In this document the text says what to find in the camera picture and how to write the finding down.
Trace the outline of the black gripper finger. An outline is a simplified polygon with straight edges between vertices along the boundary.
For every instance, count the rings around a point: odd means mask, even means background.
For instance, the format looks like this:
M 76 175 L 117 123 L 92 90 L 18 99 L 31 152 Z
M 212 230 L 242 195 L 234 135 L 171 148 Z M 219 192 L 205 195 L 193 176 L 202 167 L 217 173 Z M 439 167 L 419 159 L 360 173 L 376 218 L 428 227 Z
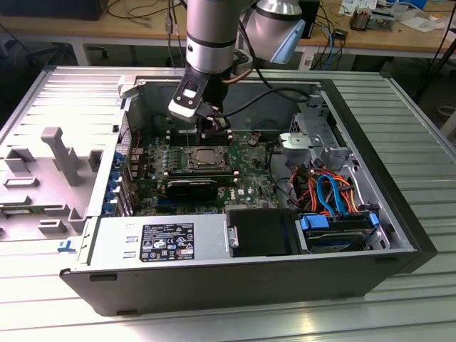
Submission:
M 225 130 L 228 130 L 231 128 L 231 123 L 228 120 L 228 118 L 223 117 L 223 116 L 213 116 L 211 117 L 212 119 L 212 124 L 210 127 L 210 135 L 217 135 Z
M 199 133 L 200 139 L 206 138 L 206 132 L 211 128 L 211 120 L 206 119 L 206 117 L 199 116 L 197 118 L 197 131 Z

